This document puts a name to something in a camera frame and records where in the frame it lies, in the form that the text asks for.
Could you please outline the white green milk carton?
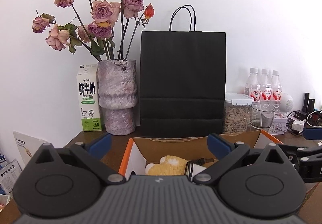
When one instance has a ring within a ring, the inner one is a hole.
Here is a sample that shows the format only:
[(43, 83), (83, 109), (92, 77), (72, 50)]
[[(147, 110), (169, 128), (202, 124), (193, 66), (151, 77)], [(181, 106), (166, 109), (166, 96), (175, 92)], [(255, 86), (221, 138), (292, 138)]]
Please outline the white green milk carton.
[(103, 115), (98, 102), (98, 65), (81, 65), (76, 81), (83, 131), (102, 131)]

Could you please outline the dried pink roses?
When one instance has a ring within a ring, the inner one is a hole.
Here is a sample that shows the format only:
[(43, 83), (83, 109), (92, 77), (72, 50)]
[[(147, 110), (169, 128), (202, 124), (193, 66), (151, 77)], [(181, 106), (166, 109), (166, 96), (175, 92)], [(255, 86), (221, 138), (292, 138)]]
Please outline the dried pink roses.
[[(80, 21), (79, 25), (73, 22), (60, 25), (53, 15), (43, 13), (33, 19), (32, 31), (41, 34), (48, 29), (45, 42), (56, 51), (67, 48), (75, 53), (77, 47), (84, 46), (98, 61), (105, 55), (107, 60), (125, 64), (130, 51), (124, 47), (129, 22), (133, 19), (136, 27), (145, 27), (155, 14), (152, 4), (145, 5), (143, 0), (88, 1), (93, 19), (90, 24)], [(54, 0), (54, 4), (73, 8), (74, 0)]]

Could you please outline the water bottle right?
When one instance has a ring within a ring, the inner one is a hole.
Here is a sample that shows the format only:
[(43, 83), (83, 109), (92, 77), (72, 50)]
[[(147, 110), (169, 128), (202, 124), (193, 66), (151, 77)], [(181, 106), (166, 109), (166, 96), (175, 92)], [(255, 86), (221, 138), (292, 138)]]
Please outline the water bottle right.
[(279, 72), (276, 70), (272, 71), (272, 79), (271, 79), (271, 85), (272, 85), (272, 101), (275, 103), (280, 103), (281, 97), (282, 97), (282, 84), (279, 79)]

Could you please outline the white leaflet by wall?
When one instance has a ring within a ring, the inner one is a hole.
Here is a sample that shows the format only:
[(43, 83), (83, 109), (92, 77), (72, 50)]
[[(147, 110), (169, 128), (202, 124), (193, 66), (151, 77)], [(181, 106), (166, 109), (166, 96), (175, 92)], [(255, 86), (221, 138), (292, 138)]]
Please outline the white leaflet by wall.
[(16, 131), (13, 132), (13, 135), (24, 163), (24, 167), (29, 163), (38, 148), (43, 143), (47, 143), (47, 140), (31, 137)]

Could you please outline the white round speaker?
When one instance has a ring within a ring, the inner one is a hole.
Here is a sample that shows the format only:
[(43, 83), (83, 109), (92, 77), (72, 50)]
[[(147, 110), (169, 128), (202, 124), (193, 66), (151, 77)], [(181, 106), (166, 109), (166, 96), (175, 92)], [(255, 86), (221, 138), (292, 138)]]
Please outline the white round speaker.
[(293, 110), (294, 101), (290, 94), (285, 92), (282, 93), (279, 110), (283, 113), (288, 113)]

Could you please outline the water bottle left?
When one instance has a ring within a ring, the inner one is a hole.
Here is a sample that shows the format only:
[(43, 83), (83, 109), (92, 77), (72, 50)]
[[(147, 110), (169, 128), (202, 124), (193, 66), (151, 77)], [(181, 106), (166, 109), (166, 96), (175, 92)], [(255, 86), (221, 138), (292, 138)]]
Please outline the water bottle left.
[(260, 101), (261, 86), (258, 80), (258, 69), (251, 68), (245, 84), (244, 94), (252, 97), (255, 102)]

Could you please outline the white power adapter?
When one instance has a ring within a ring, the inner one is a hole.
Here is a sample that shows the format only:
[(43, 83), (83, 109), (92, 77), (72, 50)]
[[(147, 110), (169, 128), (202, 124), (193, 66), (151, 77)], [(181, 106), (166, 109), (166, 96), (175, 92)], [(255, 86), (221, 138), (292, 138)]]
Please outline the white power adapter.
[(304, 121), (295, 120), (291, 125), (291, 129), (297, 132), (302, 132), (304, 130), (304, 125), (305, 125)]

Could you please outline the white floral tin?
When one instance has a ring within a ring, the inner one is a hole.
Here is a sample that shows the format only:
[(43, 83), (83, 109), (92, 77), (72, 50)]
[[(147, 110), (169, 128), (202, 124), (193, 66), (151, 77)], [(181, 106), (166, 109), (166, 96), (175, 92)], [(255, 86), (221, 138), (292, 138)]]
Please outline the white floral tin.
[(283, 135), (287, 132), (287, 116), (284, 113), (276, 113), (268, 133), (271, 135)]

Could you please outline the red cardboard box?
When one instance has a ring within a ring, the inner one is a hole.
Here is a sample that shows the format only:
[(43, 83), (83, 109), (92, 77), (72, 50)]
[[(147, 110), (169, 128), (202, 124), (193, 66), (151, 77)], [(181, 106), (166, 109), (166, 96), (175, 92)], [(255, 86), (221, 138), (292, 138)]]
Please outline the red cardboard box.
[[(244, 133), (221, 135), (234, 143), (243, 141), (252, 148), (264, 148), (269, 143), (281, 144), (281, 141), (266, 131), (257, 130)], [(177, 156), (186, 160), (205, 159), (204, 167), (217, 162), (217, 158), (209, 151), (206, 137), (196, 138), (130, 138), (119, 168), (119, 174), (129, 178), (131, 172), (145, 174), (146, 165), (158, 163), (167, 155)]]

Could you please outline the black paper bag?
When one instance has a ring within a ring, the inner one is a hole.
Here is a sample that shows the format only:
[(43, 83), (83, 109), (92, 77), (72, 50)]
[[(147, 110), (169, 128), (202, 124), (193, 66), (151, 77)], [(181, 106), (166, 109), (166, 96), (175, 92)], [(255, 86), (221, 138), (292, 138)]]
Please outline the black paper bag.
[(145, 137), (222, 133), (226, 34), (196, 30), (144, 31), (140, 55), (140, 132)]

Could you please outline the purple ceramic vase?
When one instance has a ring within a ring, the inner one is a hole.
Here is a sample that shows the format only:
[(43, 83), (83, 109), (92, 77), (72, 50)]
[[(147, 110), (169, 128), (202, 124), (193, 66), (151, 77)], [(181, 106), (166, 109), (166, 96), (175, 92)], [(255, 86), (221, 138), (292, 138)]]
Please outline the purple ceramic vase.
[(105, 60), (98, 63), (99, 105), (105, 129), (115, 136), (136, 128), (134, 107), (138, 103), (135, 60)]

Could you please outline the yellow white plush toy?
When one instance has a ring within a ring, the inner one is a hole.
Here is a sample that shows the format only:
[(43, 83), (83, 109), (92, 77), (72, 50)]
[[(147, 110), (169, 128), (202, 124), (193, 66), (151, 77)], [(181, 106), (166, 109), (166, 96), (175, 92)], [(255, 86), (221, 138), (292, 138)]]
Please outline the yellow white plush toy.
[(167, 155), (160, 159), (159, 163), (149, 163), (146, 165), (146, 175), (187, 175), (195, 176), (206, 168), (183, 158)]

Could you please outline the clear seed container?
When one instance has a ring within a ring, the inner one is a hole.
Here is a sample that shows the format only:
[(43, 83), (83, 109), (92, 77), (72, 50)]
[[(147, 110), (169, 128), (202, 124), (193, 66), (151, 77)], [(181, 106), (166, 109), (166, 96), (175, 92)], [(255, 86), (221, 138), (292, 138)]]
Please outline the clear seed container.
[(245, 94), (225, 94), (223, 133), (245, 132), (250, 120), (250, 107), (254, 99)]

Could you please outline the water bottle middle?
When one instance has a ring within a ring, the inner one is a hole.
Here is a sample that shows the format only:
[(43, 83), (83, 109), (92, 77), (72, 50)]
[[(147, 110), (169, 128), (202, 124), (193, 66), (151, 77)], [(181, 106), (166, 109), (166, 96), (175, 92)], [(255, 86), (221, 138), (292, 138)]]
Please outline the water bottle middle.
[(261, 69), (260, 86), (261, 86), (260, 100), (263, 102), (269, 102), (272, 94), (272, 84), (269, 77), (269, 70), (265, 68)]

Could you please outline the water bottle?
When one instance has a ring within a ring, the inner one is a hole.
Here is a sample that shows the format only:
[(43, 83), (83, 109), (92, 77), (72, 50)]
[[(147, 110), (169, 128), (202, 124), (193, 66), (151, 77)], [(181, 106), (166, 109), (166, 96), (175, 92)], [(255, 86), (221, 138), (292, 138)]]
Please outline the water bottle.
[(269, 102), (272, 94), (272, 84), (269, 77), (269, 70), (265, 68), (261, 69), (260, 86), (261, 86), (260, 100), (263, 102)]
[(280, 103), (281, 97), (282, 97), (282, 84), (279, 79), (279, 72), (276, 70), (272, 71), (272, 79), (271, 79), (271, 85), (272, 85), (272, 101), (275, 103)]
[(252, 97), (255, 102), (260, 101), (261, 86), (258, 80), (258, 69), (251, 68), (245, 84), (244, 94)]

